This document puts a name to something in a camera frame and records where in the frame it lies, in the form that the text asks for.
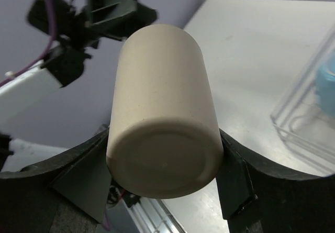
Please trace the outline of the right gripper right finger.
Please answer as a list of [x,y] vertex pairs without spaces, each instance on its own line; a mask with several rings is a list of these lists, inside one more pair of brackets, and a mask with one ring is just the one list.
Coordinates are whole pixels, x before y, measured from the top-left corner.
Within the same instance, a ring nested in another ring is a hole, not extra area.
[[293,170],[220,136],[216,183],[230,232],[334,232],[334,175]]

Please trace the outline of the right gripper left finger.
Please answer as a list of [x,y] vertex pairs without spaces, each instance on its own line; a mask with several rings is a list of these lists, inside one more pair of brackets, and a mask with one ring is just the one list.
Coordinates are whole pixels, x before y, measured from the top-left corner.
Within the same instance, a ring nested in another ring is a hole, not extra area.
[[95,232],[110,185],[109,130],[49,159],[1,172],[1,232]]

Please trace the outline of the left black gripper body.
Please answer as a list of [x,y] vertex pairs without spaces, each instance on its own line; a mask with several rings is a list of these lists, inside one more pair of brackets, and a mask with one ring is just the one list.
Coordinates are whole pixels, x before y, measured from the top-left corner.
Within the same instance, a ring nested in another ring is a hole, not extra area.
[[69,4],[69,37],[78,48],[96,49],[101,37],[122,41],[158,19],[158,12],[139,0],[70,0]]

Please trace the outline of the beige paper cup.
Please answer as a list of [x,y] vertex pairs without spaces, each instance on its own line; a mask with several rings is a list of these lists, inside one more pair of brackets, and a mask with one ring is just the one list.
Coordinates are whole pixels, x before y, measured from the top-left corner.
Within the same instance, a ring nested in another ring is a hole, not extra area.
[[197,42],[166,24],[136,31],[118,59],[106,152],[112,177],[138,196],[177,198],[210,183],[223,158]]

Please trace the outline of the light blue mug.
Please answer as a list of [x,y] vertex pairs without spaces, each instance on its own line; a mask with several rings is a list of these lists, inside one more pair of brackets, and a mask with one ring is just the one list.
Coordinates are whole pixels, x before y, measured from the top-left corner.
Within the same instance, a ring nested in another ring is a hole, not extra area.
[[320,109],[334,117],[334,54],[318,68],[315,86]]

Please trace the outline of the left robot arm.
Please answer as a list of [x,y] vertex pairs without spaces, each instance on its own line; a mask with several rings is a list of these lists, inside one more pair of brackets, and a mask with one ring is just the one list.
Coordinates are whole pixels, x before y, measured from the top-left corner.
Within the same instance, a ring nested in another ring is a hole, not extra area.
[[[1,76],[1,171],[15,172],[75,147],[107,121],[111,101],[86,97],[92,75],[115,74],[94,56],[101,41],[124,41],[158,20],[140,0],[32,0],[27,23],[48,36],[32,62]],[[103,112],[93,107],[102,103]]]

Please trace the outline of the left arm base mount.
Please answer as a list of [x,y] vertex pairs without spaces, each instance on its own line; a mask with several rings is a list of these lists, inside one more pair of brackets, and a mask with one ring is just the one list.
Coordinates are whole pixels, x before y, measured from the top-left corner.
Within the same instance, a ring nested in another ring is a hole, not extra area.
[[107,207],[115,207],[121,201],[126,203],[128,208],[131,208],[133,205],[136,205],[140,202],[141,197],[134,195],[133,193],[127,191],[121,187],[114,179],[111,179],[109,185],[109,193],[107,196]]

